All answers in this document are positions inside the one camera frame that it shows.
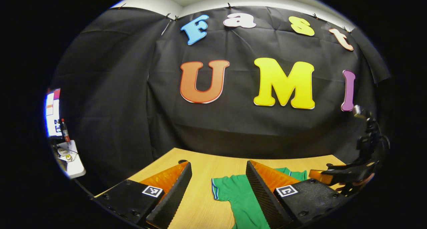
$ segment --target wooden table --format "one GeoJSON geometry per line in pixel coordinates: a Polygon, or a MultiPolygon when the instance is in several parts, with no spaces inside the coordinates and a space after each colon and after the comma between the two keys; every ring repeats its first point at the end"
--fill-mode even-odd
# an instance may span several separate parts
{"type": "MultiPolygon", "coordinates": [[[[230,203],[214,200],[210,179],[245,174],[249,159],[213,156],[173,148],[129,179],[140,182],[177,165],[179,160],[191,162],[192,177],[169,229],[231,229],[235,219],[230,203]]],[[[291,171],[306,170],[307,173],[310,169],[326,170],[327,163],[344,164],[333,155],[303,159],[254,160],[271,168],[286,167],[291,171]]]]}

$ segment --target black fabric backdrop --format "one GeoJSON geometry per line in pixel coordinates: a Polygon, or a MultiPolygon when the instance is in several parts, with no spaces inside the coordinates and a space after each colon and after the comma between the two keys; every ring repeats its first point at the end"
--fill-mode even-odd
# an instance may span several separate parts
{"type": "Polygon", "coordinates": [[[367,62],[364,53],[372,57],[372,48],[357,30],[352,36],[329,22],[271,7],[202,11],[170,22],[161,35],[168,23],[148,10],[108,10],[82,31],[58,65],[51,88],[61,88],[61,117],[76,140],[87,170],[81,180],[90,191],[113,186],[174,147],[244,158],[334,154],[348,163],[357,157],[365,123],[340,109],[342,71],[356,75],[354,104],[374,114],[375,83],[390,76],[378,57],[367,62]],[[254,16],[256,27],[225,27],[231,13],[254,16]],[[180,28],[203,14],[209,15],[207,36],[188,46],[180,28]],[[315,35],[295,33],[289,16],[310,22],[315,35]],[[345,34],[354,51],[343,48],[330,28],[345,34]],[[282,107],[274,92],[274,106],[256,106],[260,72],[254,60],[261,57],[276,59],[286,75],[296,61],[312,64],[316,107],[282,107]],[[209,104],[187,102],[179,90],[181,64],[204,64],[196,86],[206,90],[212,60],[230,62],[221,96],[209,104]]]}

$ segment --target red bottle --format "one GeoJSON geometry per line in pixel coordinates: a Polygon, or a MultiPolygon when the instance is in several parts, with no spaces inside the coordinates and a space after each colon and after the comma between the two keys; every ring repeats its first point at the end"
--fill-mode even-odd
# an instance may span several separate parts
{"type": "Polygon", "coordinates": [[[65,125],[64,118],[61,119],[61,125],[62,125],[62,136],[64,137],[65,141],[70,144],[70,137],[68,136],[68,130],[67,126],[65,125]]]}

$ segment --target monitor screen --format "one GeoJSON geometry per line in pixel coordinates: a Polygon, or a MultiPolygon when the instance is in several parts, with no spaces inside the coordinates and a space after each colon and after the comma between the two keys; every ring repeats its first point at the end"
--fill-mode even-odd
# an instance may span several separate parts
{"type": "Polygon", "coordinates": [[[49,137],[62,137],[59,126],[59,93],[61,89],[51,90],[46,96],[46,129],[49,137]]]}

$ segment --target foam letter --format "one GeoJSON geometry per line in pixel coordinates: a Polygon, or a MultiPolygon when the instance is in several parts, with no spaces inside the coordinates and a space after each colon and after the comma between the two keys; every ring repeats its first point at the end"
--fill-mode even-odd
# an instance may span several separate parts
{"type": "Polygon", "coordinates": [[[209,16],[205,14],[201,15],[195,18],[194,20],[190,21],[188,24],[184,25],[181,28],[181,30],[185,31],[188,36],[188,42],[187,42],[188,45],[192,45],[206,36],[207,33],[205,31],[200,32],[199,30],[199,29],[203,29],[203,30],[207,29],[207,24],[205,21],[203,21],[204,19],[209,19],[209,16]]]}
{"type": "Polygon", "coordinates": [[[184,99],[191,103],[211,103],[218,99],[223,92],[224,72],[230,65],[226,60],[213,60],[209,62],[209,67],[212,68],[212,82],[210,88],[206,91],[199,91],[195,87],[197,80],[197,72],[203,67],[202,62],[193,61],[186,62],[181,65],[182,77],[180,92],[184,99]]]}
{"type": "Polygon", "coordinates": [[[346,78],[346,95],[344,96],[344,102],[341,105],[342,111],[352,111],[353,104],[353,92],[354,92],[354,79],[356,76],[349,70],[343,71],[343,76],[346,78]]]}
{"type": "Polygon", "coordinates": [[[230,19],[224,20],[224,25],[228,27],[253,28],[257,24],[254,23],[254,17],[250,14],[245,13],[234,13],[227,16],[230,19]]]}
{"type": "Polygon", "coordinates": [[[272,86],[276,91],[279,103],[285,106],[295,89],[295,97],[291,100],[294,108],[314,109],[312,97],[311,74],[314,66],[307,62],[296,62],[289,76],[275,59],[258,58],[254,61],[255,65],[260,68],[260,93],[254,98],[256,105],[273,106],[275,99],[271,96],[272,86]]]}
{"type": "Polygon", "coordinates": [[[291,27],[296,33],[314,36],[314,30],[309,26],[310,23],[305,19],[291,16],[289,17],[289,22],[292,23],[291,27]]]}
{"type": "Polygon", "coordinates": [[[346,42],[346,38],[347,37],[346,37],[345,34],[340,33],[340,31],[338,31],[335,28],[334,29],[329,29],[329,32],[335,35],[335,37],[337,38],[338,42],[344,48],[348,49],[349,51],[353,51],[353,47],[346,42]]]}

